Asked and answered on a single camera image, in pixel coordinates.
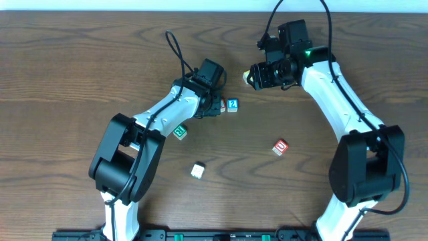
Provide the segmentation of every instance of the red block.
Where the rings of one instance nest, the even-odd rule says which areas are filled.
[[[272,151],[274,151],[277,155],[282,155],[282,153],[286,152],[288,149],[288,145],[285,141],[280,140],[278,141],[275,146],[272,148]]]

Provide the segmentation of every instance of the wooden surface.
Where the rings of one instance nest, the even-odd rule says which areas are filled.
[[[57,229],[104,223],[88,167],[109,120],[163,98],[180,66],[164,38],[175,33],[185,59],[220,63],[237,113],[185,122],[169,136],[142,222],[172,229],[309,226],[329,202],[337,142],[301,88],[254,91],[241,80],[264,56],[255,47],[269,13],[2,12],[0,14],[0,240],[49,240]],[[304,18],[315,46],[327,43],[324,13]],[[368,108],[406,135],[407,208],[368,214],[359,228],[388,228],[393,240],[428,230],[428,15],[334,13],[333,52]],[[279,138],[290,148],[271,150]],[[195,161],[207,168],[190,176]],[[390,210],[402,188],[377,207]]]

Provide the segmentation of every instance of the green block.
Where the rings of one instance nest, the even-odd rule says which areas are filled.
[[[185,138],[187,135],[186,128],[184,128],[182,125],[178,125],[173,132],[174,136],[176,136],[180,141],[183,140],[183,138]]]

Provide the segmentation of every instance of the green connector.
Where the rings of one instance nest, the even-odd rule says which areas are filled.
[[[174,241],[183,241],[184,239],[185,239],[185,237],[182,234],[175,234],[174,235]]]

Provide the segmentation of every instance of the white block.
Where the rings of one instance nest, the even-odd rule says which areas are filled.
[[[203,166],[195,164],[193,166],[191,175],[193,177],[196,177],[197,179],[200,179],[200,178],[202,178],[202,174],[203,174],[204,170],[205,170],[205,168]]]

